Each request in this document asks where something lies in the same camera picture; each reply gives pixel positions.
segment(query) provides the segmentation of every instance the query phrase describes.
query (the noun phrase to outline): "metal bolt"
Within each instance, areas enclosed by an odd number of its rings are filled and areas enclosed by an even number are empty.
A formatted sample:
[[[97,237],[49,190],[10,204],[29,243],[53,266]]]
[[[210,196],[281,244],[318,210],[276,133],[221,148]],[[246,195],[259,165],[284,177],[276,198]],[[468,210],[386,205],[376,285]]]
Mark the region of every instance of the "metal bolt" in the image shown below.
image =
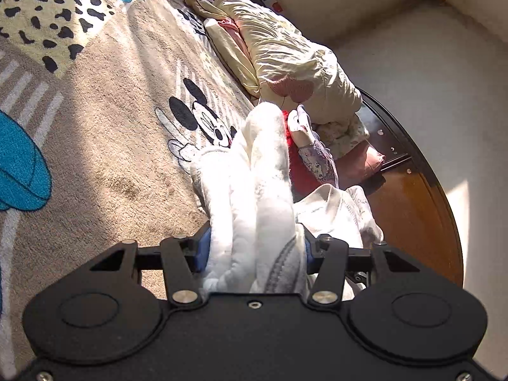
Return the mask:
[[[247,305],[252,309],[259,309],[263,306],[263,304],[259,301],[250,301]]]
[[[312,299],[318,304],[333,304],[339,297],[335,292],[331,291],[318,291],[312,294]]]
[[[49,372],[42,371],[36,375],[36,380],[37,381],[53,381],[53,376]]]
[[[457,377],[457,381],[473,381],[473,376],[469,372],[463,372]]]
[[[181,290],[176,291],[172,298],[175,302],[178,302],[179,304],[190,304],[191,302],[194,302],[197,299],[197,294],[194,291],[189,290]]]

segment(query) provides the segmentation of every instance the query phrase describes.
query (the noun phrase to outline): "white cloth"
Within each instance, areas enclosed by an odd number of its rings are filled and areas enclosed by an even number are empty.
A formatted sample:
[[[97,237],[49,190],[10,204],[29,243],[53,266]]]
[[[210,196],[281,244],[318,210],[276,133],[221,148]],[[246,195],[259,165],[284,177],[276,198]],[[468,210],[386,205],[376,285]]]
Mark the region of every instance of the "white cloth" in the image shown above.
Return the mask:
[[[329,234],[341,239],[350,248],[369,247],[383,240],[383,231],[376,224],[369,202],[361,186],[340,190],[324,184],[294,204],[297,221],[317,238]],[[312,285],[317,274],[309,279]],[[345,280],[342,300],[353,299],[362,288]]]
[[[295,224],[280,109],[258,105],[231,149],[195,156],[191,176],[212,229],[203,289],[305,295],[304,234]]]

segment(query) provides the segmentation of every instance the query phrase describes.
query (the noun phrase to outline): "carpet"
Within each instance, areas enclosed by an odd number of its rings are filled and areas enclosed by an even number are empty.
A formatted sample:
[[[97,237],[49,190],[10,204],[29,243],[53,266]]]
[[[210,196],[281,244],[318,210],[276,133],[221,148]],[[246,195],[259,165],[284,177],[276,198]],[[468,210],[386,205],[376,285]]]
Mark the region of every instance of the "carpet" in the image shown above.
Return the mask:
[[[197,231],[190,160],[251,109],[182,0],[0,0],[4,377],[36,293],[124,238]]]

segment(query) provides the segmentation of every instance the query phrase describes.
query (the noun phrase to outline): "wooden table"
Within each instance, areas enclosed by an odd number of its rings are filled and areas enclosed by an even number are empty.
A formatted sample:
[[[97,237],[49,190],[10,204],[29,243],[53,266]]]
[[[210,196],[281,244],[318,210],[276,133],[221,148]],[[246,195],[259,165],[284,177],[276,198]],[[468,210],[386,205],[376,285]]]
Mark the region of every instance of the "wooden table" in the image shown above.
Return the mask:
[[[386,156],[362,183],[384,239],[462,286],[462,249],[448,200],[415,142],[376,99],[360,90],[370,143]]]

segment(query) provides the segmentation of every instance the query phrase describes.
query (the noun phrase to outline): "blanket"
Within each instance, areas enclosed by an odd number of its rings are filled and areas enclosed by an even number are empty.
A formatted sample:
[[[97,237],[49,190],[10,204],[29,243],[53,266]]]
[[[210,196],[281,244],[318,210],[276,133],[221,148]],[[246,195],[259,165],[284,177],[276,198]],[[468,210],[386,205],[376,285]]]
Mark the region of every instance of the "blanket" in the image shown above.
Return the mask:
[[[252,109],[182,0],[0,0],[0,370],[28,300],[124,238],[205,221],[190,161]],[[225,173],[217,168],[217,175]],[[155,273],[143,284],[162,296]]]
[[[185,2],[205,18],[234,20],[250,57],[242,55],[232,39],[210,30],[230,69],[250,94],[282,110],[304,104],[334,159],[367,139],[368,131],[356,115],[362,96],[331,49],[306,39],[286,18],[250,0]]]

